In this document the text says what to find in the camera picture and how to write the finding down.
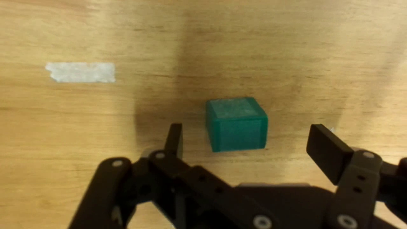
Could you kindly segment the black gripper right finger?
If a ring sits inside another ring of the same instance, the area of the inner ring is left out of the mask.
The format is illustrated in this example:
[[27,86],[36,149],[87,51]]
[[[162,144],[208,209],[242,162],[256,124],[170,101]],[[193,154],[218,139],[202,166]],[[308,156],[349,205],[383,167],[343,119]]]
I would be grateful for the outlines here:
[[325,217],[329,229],[396,229],[374,215],[378,201],[407,223],[407,158],[391,165],[349,147],[322,124],[311,126],[307,153],[338,187]]

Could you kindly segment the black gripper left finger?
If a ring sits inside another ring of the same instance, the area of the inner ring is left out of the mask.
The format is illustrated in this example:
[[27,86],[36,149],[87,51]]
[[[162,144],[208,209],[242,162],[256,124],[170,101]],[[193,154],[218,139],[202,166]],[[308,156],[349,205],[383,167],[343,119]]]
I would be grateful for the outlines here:
[[182,159],[182,126],[166,147],[133,163],[104,161],[69,229],[128,229],[137,208],[154,204],[176,229],[273,229],[271,212],[202,167]]

